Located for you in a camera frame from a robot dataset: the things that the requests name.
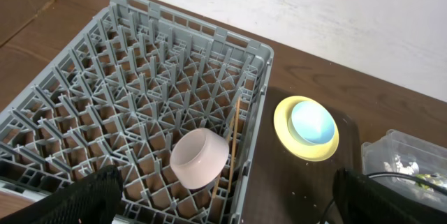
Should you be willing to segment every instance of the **wooden stick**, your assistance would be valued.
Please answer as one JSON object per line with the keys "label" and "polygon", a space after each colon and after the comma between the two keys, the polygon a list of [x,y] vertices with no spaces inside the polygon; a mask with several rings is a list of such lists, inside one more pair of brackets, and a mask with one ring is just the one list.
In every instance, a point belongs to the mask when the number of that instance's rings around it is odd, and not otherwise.
{"label": "wooden stick", "polygon": [[235,132],[233,133],[233,146],[231,147],[231,164],[230,164],[230,179],[228,182],[228,194],[230,194],[230,191],[231,191],[231,180],[233,179],[233,170],[234,170],[234,166],[235,166],[237,124],[239,123],[239,108],[240,108],[240,97],[237,99],[237,104],[236,104]]}
{"label": "wooden stick", "polygon": [[[235,123],[235,118],[232,118],[231,121],[230,121],[230,127],[228,128],[228,134],[226,136],[226,143],[227,144],[230,142],[231,129],[233,128],[233,124],[234,123]],[[222,173],[219,173],[219,175],[217,175],[216,183],[214,185],[214,188],[212,189],[212,196],[211,196],[212,199],[214,199],[216,197],[217,188],[219,187],[219,181],[221,180],[221,174]]]}

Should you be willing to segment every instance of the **dark brown table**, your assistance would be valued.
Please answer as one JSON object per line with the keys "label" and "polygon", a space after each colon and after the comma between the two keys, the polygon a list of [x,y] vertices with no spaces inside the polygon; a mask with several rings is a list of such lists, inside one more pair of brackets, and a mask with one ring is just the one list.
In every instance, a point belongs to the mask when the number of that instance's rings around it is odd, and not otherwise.
{"label": "dark brown table", "polygon": [[[5,108],[108,2],[56,0],[1,47],[0,90],[3,96],[0,98],[0,108]],[[270,45],[274,50],[274,61],[268,98],[272,96],[270,90],[277,89],[284,94],[313,98],[345,114],[358,127],[358,145],[379,140],[392,128],[447,147],[447,103],[201,15],[166,3],[163,5]],[[263,126],[270,127],[265,130],[274,132],[272,124]],[[246,203],[250,201],[249,197],[248,192]],[[10,204],[8,198],[10,201],[13,199],[2,195],[0,216],[7,214],[6,211],[12,211],[10,207],[3,207]],[[27,205],[23,202],[18,204],[23,207]],[[312,215],[320,214],[323,208],[323,205],[317,205]],[[268,209],[257,211],[268,212]],[[297,211],[306,214],[306,209]]]}

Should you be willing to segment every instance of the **yellow plate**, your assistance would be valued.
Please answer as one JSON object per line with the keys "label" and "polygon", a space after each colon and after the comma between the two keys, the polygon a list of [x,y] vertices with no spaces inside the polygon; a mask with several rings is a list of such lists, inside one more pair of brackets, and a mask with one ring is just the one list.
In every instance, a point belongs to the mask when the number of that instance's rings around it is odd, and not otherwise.
{"label": "yellow plate", "polygon": [[308,161],[322,161],[330,158],[338,147],[338,127],[334,121],[334,137],[326,144],[310,144],[305,140],[296,140],[288,131],[287,121],[291,116],[293,107],[302,101],[315,100],[303,96],[291,96],[281,101],[274,111],[273,124],[279,140],[293,155]]}

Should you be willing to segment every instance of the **blue bowl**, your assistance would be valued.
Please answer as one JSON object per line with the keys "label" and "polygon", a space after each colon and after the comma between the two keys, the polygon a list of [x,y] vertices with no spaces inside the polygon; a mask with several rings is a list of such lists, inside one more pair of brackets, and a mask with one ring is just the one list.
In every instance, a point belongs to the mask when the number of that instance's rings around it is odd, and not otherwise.
{"label": "blue bowl", "polygon": [[311,101],[303,101],[295,105],[289,120],[291,135],[297,136],[311,144],[328,143],[335,134],[334,119],[321,105]]}

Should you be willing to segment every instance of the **plastic container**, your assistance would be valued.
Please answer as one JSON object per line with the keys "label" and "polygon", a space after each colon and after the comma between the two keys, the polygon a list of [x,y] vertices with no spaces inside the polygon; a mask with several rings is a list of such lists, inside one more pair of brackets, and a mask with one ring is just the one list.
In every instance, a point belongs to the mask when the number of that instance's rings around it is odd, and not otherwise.
{"label": "plastic container", "polygon": [[[148,0],[110,0],[0,114],[0,179],[54,192],[118,166],[130,223],[239,223],[273,51]],[[196,128],[226,136],[235,175],[185,189],[170,154]]]}
{"label": "plastic container", "polygon": [[[447,175],[447,149],[396,130],[389,130],[375,143],[362,145],[363,174],[386,172],[385,163],[393,172],[398,172],[397,156],[404,167],[416,162],[418,174]],[[405,179],[386,177],[376,180],[411,200],[447,212],[447,197],[442,194],[425,190]]]}

